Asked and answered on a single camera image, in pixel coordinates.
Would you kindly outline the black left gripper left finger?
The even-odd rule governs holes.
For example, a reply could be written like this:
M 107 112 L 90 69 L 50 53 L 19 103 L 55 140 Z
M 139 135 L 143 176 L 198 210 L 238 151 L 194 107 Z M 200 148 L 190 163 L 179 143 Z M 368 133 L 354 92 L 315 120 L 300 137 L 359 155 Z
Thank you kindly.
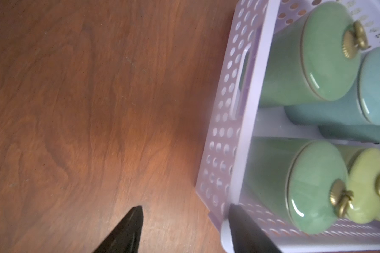
M 142 206 L 132 207 L 94 253 L 137 253 L 143 222 Z

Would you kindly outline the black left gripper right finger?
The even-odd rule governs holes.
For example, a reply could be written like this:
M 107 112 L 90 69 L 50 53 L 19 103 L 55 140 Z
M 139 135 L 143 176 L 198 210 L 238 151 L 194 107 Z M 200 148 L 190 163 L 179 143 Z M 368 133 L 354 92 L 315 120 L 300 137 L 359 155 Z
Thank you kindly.
M 280 253 L 280 249 L 240 205 L 230 205 L 229 225 L 235 253 Z

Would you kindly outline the yellow-green tea canister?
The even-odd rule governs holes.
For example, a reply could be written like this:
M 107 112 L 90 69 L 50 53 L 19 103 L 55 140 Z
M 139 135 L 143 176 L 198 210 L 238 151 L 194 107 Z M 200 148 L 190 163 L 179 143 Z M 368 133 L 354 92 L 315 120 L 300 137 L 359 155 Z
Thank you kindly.
M 358 224 L 380 215 L 380 149 L 337 144 L 347 166 L 347 189 L 354 196 L 347 218 Z

